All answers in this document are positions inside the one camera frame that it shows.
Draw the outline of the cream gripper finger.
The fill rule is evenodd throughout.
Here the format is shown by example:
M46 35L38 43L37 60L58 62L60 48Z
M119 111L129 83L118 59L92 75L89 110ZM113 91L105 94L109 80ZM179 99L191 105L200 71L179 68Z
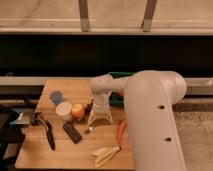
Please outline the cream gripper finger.
M88 125L92 126L94 124L94 121L96 119L97 119L96 114L93 113L93 112L91 112L90 115L89 115L89 117L88 117L88 121L87 121Z
M111 115L111 113L108 113L107 115L106 115L106 119L108 120L108 122L109 122L109 124L113 124L113 118L112 118L112 115Z

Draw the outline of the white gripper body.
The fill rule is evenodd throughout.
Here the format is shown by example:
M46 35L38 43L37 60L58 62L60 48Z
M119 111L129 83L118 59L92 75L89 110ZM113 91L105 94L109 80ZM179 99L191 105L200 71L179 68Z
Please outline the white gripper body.
M93 98L92 111L95 114L107 115L110 112L109 96L95 94Z

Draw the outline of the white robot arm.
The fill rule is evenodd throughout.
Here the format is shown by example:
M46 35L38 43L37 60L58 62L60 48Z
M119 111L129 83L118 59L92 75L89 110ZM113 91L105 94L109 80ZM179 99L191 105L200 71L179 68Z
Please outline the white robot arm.
M186 171L172 105L186 94L185 79L174 71L140 71L129 77L109 74L90 81L92 113L109 112L109 94L124 95L135 171Z

